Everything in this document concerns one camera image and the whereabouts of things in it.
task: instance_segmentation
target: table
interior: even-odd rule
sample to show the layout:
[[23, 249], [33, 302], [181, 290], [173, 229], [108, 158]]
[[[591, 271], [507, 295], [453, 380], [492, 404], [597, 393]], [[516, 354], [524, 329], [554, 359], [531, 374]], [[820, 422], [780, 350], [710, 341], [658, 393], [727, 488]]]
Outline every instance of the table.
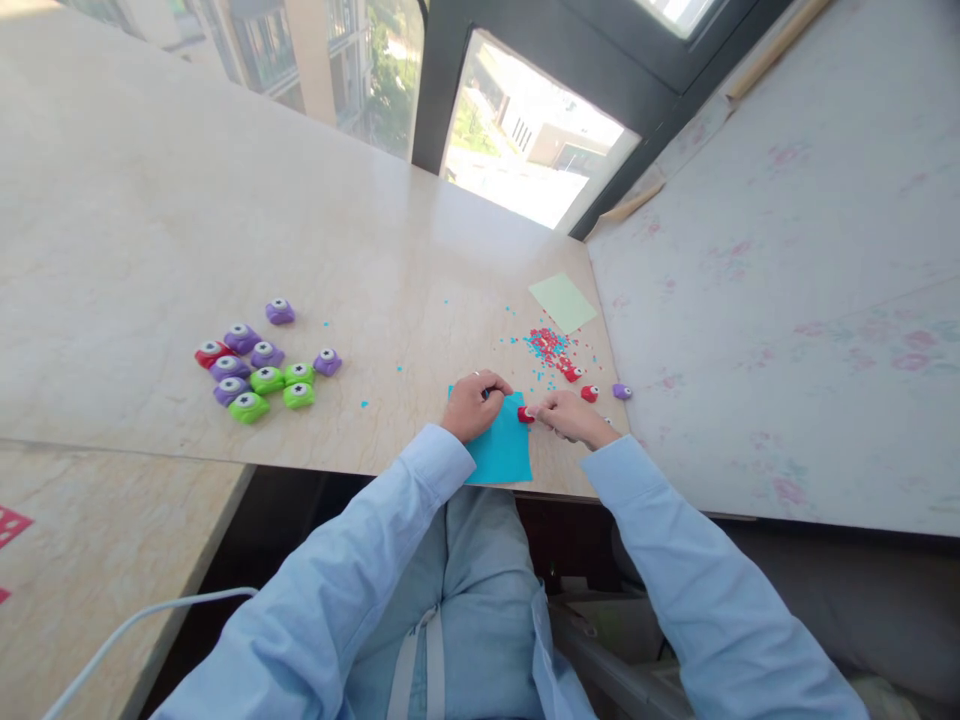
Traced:
[[[0, 441], [0, 502], [34, 521], [0, 550], [3, 716], [41, 717], [124, 620], [196, 593], [251, 473]], [[62, 717], [136, 717], [183, 615], [133, 626]]]
[[[582, 243], [33, 6], [0, 23], [2, 122], [17, 138], [0, 148], [0, 305], [16, 309], [0, 318], [0, 438], [375, 475], [474, 369], [528, 400], [566, 385], [538, 375], [523, 340], [550, 324], [527, 288], [566, 272], [599, 307]], [[294, 325], [267, 324], [278, 295]], [[238, 320], [291, 361], [331, 346], [345, 364], [309, 411], [274, 399], [239, 425], [192, 359]], [[627, 431], [602, 316], [574, 336], [599, 411]], [[535, 428], [524, 489], [593, 496], [585, 452]]]
[[[581, 243], [54, 2], [0, 0], [0, 131], [0, 504], [35, 520], [0, 551], [10, 717], [196, 590], [253, 464], [377, 474], [475, 369], [565, 385], [523, 339], [550, 326], [529, 285], [566, 272], [599, 307]], [[192, 358], [238, 320], [345, 364], [239, 425]], [[628, 431], [603, 318], [573, 337]], [[523, 489], [594, 496], [585, 452], [535, 427]], [[136, 713], [181, 617], [134, 627], [67, 716]]]

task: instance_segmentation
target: shirt sleeve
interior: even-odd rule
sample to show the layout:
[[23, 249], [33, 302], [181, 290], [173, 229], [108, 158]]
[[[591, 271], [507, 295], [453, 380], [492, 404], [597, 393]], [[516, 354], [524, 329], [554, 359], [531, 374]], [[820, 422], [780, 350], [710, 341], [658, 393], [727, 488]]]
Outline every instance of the shirt sleeve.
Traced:
[[759, 568], [673, 489], [631, 436], [582, 461], [613, 513], [701, 718], [866, 718]]
[[333, 717], [357, 651], [434, 514], [474, 469], [453, 435], [424, 428], [240, 606], [154, 717]]

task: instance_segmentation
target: white cable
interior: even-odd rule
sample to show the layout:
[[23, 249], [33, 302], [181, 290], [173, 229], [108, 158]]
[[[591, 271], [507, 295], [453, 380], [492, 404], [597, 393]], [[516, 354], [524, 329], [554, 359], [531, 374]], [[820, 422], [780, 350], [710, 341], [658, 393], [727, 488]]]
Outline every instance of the white cable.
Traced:
[[109, 652], [110, 648], [113, 647], [113, 644], [120, 639], [120, 636], [123, 635], [127, 630], [129, 630], [135, 623], [147, 615], [152, 615], [155, 612], [160, 612], [161, 610], [170, 610], [171, 608], [184, 607], [186, 605], [195, 605], [196, 603], [210, 602], [212, 600], [223, 600], [228, 597], [236, 597], [238, 595], [249, 595], [253, 597], [257, 594], [255, 588], [233, 588], [232, 590], [221, 590], [220, 592], [215, 593], [204, 593], [203, 595], [189, 595], [187, 597], [178, 598], [176, 600], [170, 600], [169, 602], [160, 603], [159, 605], [151, 605], [148, 608], [144, 608], [136, 615], [127, 620], [123, 625], [118, 627], [113, 631], [113, 634], [107, 638], [107, 641], [100, 646], [100, 649], [97, 650], [97, 654], [90, 658], [90, 662], [87, 663], [87, 666], [80, 672], [79, 675], [74, 679], [70, 686], [63, 691], [63, 695], [53, 704], [53, 706], [47, 710], [47, 714], [43, 716], [43, 720], [54, 720], [60, 713], [63, 712], [63, 709], [67, 706], [73, 696], [77, 694], [77, 691], [80, 687], [90, 678], [93, 674], [93, 671], [97, 669], [97, 665], [103, 660], [104, 656]]

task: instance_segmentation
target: hand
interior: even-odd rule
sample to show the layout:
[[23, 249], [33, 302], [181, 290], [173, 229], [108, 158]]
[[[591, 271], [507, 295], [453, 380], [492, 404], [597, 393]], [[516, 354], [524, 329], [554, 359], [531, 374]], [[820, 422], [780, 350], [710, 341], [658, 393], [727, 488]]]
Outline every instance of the hand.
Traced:
[[591, 450], [599, 450], [620, 437], [586, 400], [569, 390], [554, 390], [529, 412], [561, 438], [581, 441]]
[[495, 372], [467, 375], [453, 386], [440, 427], [466, 445], [493, 425], [504, 395], [513, 395], [513, 388]]

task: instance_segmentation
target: window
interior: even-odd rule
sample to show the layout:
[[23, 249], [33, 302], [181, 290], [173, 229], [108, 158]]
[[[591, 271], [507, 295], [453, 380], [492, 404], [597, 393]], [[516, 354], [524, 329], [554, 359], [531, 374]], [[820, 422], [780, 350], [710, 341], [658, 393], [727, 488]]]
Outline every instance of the window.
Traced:
[[441, 177], [568, 232], [639, 140], [477, 30], [467, 48]]
[[424, 39], [417, 0], [140, 0], [133, 11], [119, 0], [60, 1], [410, 159]]
[[641, 7], [650, 11], [654, 17], [666, 25], [675, 35], [687, 38], [713, 0], [635, 0]]

